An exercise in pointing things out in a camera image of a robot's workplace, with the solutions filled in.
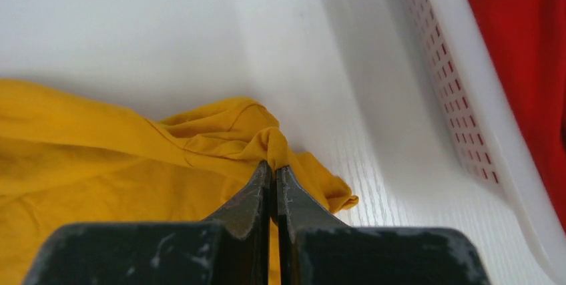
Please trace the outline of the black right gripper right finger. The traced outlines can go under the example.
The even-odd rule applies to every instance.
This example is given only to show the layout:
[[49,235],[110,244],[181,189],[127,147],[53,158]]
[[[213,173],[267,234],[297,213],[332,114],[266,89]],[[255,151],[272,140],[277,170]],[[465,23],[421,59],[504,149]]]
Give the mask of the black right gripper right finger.
[[276,171],[282,284],[490,284],[473,243],[450,228],[352,227],[288,166]]

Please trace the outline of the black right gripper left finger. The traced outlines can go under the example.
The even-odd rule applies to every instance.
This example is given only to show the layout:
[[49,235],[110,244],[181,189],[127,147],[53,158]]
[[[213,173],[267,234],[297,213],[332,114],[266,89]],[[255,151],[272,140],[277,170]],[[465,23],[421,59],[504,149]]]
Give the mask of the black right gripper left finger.
[[76,223],[40,247],[25,284],[267,284],[271,169],[196,222]]

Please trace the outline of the yellow t shirt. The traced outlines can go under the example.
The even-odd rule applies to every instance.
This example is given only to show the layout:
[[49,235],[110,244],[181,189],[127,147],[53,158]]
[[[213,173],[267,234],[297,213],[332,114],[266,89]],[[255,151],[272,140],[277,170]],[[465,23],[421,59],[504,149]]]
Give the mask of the yellow t shirt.
[[290,166],[329,212],[358,203],[311,153],[294,152],[260,103],[233,97],[152,121],[37,83],[1,80],[1,283],[74,222],[201,220],[262,160]]

